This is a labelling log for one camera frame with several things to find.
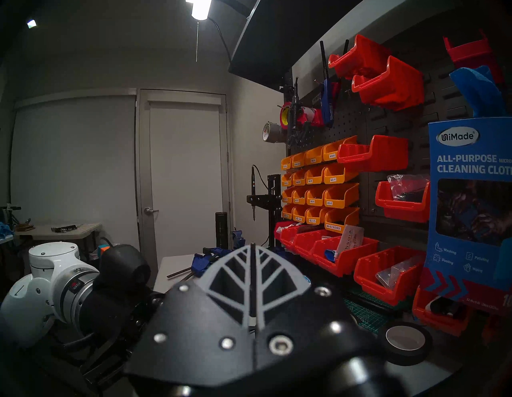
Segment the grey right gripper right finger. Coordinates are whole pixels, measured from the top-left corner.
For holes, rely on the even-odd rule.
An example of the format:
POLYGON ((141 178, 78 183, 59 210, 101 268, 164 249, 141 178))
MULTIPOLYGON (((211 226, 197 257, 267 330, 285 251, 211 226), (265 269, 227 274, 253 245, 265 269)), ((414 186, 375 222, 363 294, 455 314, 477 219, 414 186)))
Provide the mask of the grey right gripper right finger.
POLYGON ((255 246, 255 371, 313 374, 344 362, 383 366, 376 338, 356 325, 341 294, 255 246))

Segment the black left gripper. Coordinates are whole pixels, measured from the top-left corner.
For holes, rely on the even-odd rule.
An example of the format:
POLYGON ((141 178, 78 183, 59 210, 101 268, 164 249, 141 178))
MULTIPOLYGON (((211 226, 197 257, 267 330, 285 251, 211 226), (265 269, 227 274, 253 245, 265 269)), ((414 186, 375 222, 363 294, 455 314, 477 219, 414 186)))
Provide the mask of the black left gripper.
POLYGON ((80 296, 80 350, 112 342, 131 348, 163 303, 165 294, 143 288, 134 294, 88 288, 80 296))

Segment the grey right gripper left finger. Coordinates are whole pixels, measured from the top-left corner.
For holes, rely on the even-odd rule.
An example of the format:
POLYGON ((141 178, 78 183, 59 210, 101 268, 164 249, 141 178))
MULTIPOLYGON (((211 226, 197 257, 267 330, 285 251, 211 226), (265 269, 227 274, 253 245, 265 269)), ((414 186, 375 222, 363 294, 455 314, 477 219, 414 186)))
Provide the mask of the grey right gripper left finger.
POLYGON ((254 244, 166 294, 126 364, 132 385, 223 385, 254 370, 254 244))

